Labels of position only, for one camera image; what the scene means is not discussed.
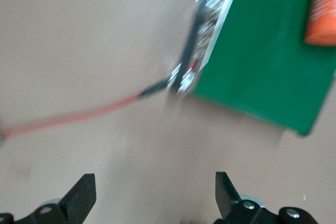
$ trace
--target green board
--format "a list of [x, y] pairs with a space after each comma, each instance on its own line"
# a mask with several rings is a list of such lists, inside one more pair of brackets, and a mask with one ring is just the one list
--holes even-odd
[[307, 134], [336, 48], [303, 43], [311, 0], [233, 0], [194, 94]]

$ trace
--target screw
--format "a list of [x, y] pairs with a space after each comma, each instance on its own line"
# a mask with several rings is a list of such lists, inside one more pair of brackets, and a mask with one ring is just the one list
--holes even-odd
[[288, 208], [288, 209], [286, 210], [286, 213], [287, 213], [290, 217], [295, 218], [295, 219], [300, 217], [300, 214], [299, 214], [296, 210], [294, 210], [294, 209], [292, 209], [292, 208]]
[[255, 206], [254, 206], [254, 204], [251, 201], [245, 201], [244, 202], [244, 207], [247, 208], [247, 209], [252, 210], [252, 209], [254, 209]]
[[51, 211], [51, 207], [44, 207], [41, 209], [40, 214], [46, 214]]

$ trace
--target orange cylinder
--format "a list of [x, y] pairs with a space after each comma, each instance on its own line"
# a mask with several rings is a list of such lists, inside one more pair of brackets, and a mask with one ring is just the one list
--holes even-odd
[[304, 41], [336, 46], [336, 0], [312, 0]]

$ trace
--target beige surface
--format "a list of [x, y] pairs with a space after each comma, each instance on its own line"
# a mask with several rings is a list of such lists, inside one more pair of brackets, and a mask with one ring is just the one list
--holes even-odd
[[[0, 0], [3, 125], [94, 108], [137, 92], [174, 67], [194, 0]], [[6, 142], [0, 212], [21, 218], [95, 173], [85, 223], [212, 223], [215, 172], [241, 194], [332, 223], [336, 90], [312, 135], [160, 93], [96, 120]]]

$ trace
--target red cable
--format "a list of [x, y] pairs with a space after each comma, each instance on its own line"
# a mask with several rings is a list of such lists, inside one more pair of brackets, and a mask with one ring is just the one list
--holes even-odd
[[14, 126], [3, 127], [0, 137], [4, 140], [17, 136], [26, 135], [29, 133], [41, 131], [44, 129], [62, 126], [70, 123], [82, 122], [88, 119], [96, 118], [101, 115], [108, 114], [114, 110], [120, 109], [128, 104], [135, 102], [140, 96], [140, 93], [97, 109], [81, 111], [77, 113], [56, 116], [53, 118], [42, 119], [39, 121], [24, 123]]

